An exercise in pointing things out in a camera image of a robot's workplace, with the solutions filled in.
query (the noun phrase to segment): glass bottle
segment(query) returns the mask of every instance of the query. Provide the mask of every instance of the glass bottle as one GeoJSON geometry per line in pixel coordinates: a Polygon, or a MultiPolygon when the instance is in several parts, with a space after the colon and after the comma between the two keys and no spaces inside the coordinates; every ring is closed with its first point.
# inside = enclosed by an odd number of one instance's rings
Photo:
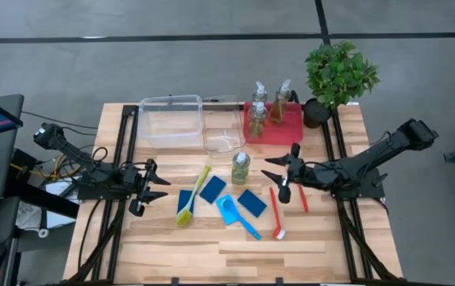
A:
{"type": "Polygon", "coordinates": [[[233,158],[231,180],[233,184],[245,184],[249,176],[250,157],[245,152],[239,152],[233,158]]]}
{"type": "Polygon", "coordinates": [[[268,110],[263,102],[254,102],[249,111],[249,136],[259,137],[264,132],[264,120],[268,116],[268,110]]]}
{"type": "Polygon", "coordinates": [[[287,108],[287,101],[291,97],[291,90],[289,90],[290,79],[283,82],[282,87],[276,91],[275,102],[269,111],[269,121],[274,123],[282,123],[285,109],[287,108]]]}
{"type": "Polygon", "coordinates": [[[264,89],[264,85],[260,81],[256,81],[257,90],[252,93],[252,102],[266,102],[268,100],[268,92],[264,89]]]}

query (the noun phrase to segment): plastic tub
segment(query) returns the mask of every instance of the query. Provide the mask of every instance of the plastic tub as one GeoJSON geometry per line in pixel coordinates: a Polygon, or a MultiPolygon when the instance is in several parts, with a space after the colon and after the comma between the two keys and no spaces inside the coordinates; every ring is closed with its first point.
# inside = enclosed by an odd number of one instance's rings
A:
{"type": "Polygon", "coordinates": [[[202,100],[197,95],[143,99],[137,136],[153,148],[202,146],[202,100]]]}

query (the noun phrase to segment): yellow-green brush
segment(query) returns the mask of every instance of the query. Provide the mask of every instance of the yellow-green brush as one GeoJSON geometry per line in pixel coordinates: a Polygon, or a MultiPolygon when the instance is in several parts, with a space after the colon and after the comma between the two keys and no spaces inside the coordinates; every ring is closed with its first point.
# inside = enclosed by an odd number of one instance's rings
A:
{"type": "Polygon", "coordinates": [[[176,224],[178,226],[187,226],[187,224],[192,220],[192,212],[190,211],[190,208],[192,206],[192,202],[194,201],[195,194],[199,190],[199,188],[202,186],[202,183],[204,183],[204,179],[206,176],[208,176],[208,172],[210,172],[211,167],[206,166],[204,168],[204,172],[202,172],[202,175],[197,179],[197,182],[195,182],[194,186],[194,191],[190,195],[190,198],[188,199],[188,203],[179,211],[179,213],[176,215],[176,224]]]}

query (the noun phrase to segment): black plant pot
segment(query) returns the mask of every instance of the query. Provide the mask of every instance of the black plant pot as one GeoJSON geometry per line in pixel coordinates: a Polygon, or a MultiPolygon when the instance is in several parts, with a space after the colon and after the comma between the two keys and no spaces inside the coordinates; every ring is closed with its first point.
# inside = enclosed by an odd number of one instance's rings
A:
{"type": "Polygon", "coordinates": [[[303,124],[308,128],[317,128],[331,117],[331,109],[325,107],[317,99],[308,100],[303,107],[303,113],[305,114],[303,124]]]}

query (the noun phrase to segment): red tray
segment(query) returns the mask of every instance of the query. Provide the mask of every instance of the red tray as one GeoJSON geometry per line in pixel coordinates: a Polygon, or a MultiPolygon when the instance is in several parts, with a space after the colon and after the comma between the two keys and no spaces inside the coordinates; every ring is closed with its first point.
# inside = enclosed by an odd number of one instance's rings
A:
{"type": "MultiPolygon", "coordinates": [[[[273,106],[273,102],[264,104],[268,113],[273,106]]],[[[249,136],[249,111],[252,107],[251,102],[245,102],[243,112],[243,135],[247,143],[270,144],[270,145],[292,145],[299,143],[303,139],[303,118],[301,105],[288,102],[283,122],[275,124],[268,118],[264,121],[264,132],[259,137],[249,136]]]]}

